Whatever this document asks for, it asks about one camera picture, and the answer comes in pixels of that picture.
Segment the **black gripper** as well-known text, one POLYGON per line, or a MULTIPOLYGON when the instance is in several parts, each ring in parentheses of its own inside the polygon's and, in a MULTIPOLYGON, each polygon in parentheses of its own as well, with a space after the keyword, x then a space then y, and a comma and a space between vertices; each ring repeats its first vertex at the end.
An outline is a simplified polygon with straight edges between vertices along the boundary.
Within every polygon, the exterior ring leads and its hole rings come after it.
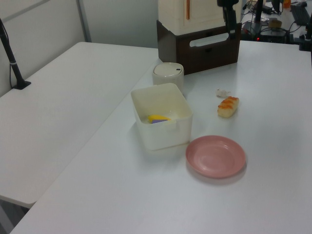
POLYGON ((233 6, 237 3, 238 0, 217 0, 217 5, 223 7, 223 16, 230 39, 235 39, 236 37, 236 12, 233 6))

